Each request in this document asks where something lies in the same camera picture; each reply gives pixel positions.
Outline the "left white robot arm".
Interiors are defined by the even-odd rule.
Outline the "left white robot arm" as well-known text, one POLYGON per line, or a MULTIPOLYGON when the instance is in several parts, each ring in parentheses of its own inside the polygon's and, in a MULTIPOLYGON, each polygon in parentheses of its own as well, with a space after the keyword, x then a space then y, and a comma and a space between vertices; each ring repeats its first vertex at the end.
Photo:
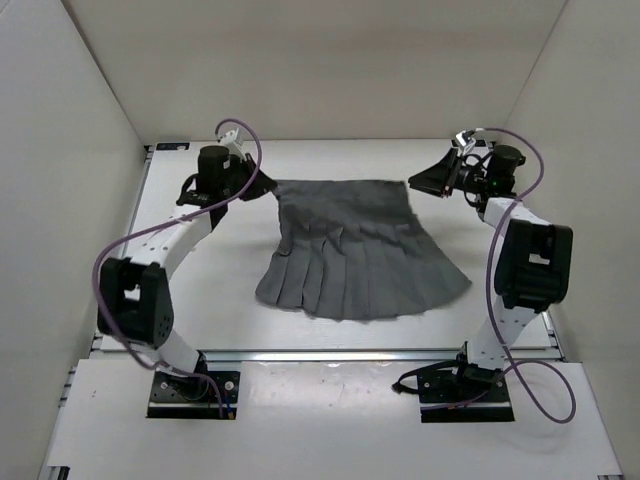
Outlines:
POLYGON ((219 225, 231 201, 258 199, 275 186, 239 140, 219 139, 200 149, 197 172, 184 181, 162 227, 144 234, 129 256, 109 258, 99 267, 94 284, 100 294, 99 331, 135 357, 148 358, 152 370, 174 376, 185 397, 203 395, 209 373, 203 354, 174 329, 171 277, 219 225))

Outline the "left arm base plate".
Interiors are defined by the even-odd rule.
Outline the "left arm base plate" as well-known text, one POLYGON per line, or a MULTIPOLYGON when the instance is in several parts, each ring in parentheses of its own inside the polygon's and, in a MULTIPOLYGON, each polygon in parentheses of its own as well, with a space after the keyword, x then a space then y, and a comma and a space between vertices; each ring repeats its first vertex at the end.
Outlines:
POLYGON ((219 388, 220 396, 208 381, 156 371, 146 416, 151 419, 235 420, 241 372, 210 370, 206 375, 219 388))

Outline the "grey pleated skirt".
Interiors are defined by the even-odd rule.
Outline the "grey pleated skirt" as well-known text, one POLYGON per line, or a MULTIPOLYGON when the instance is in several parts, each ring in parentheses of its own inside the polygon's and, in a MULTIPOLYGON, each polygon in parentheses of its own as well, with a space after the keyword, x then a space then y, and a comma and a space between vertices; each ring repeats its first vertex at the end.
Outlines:
POLYGON ((280 241, 256 299, 336 321, 386 320, 446 306, 471 280, 390 180, 281 180, 280 241))

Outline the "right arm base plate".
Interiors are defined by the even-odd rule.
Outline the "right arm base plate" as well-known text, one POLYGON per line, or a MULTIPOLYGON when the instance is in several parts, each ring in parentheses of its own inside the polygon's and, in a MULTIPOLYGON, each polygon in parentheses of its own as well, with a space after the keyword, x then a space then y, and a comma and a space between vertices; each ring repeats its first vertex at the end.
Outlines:
POLYGON ((507 423, 515 420, 504 380, 463 384, 451 369, 419 373, 419 404, 424 424, 507 423))

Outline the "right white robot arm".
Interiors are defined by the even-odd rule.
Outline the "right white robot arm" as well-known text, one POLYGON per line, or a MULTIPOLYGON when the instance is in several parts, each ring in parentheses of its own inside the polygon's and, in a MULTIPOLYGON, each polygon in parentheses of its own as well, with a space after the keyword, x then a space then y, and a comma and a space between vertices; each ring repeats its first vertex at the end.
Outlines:
POLYGON ((508 145, 492 146, 485 156, 451 148, 434 166, 409 178, 412 189, 433 196, 462 192, 493 227, 485 281, 492 307, 455 359, 412 371, 416 387, 398 379, 394 392, 429 395, 432 403, 450 408, 483 397, 501 381, 510 349, 528 323, 566 296, 573 232, 539 218, 517 198, 515 171, 524 162, 524 155, 508 145))

